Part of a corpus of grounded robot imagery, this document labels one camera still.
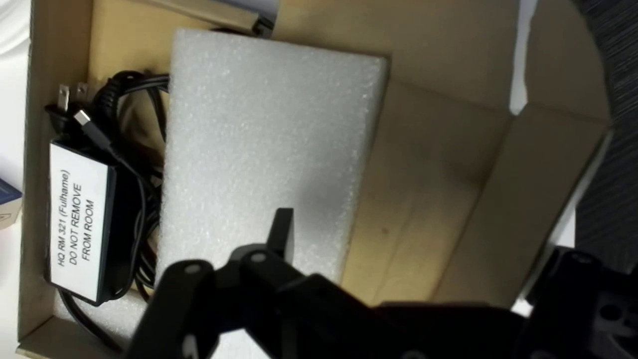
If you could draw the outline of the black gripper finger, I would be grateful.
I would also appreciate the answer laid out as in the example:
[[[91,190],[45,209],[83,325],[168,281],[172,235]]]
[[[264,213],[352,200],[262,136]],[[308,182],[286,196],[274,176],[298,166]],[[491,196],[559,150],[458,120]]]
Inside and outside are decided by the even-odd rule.
[[[288,261],[292,255],[292,223],[292,209],[278,207],[266,235],[266,249],[284,261]]]

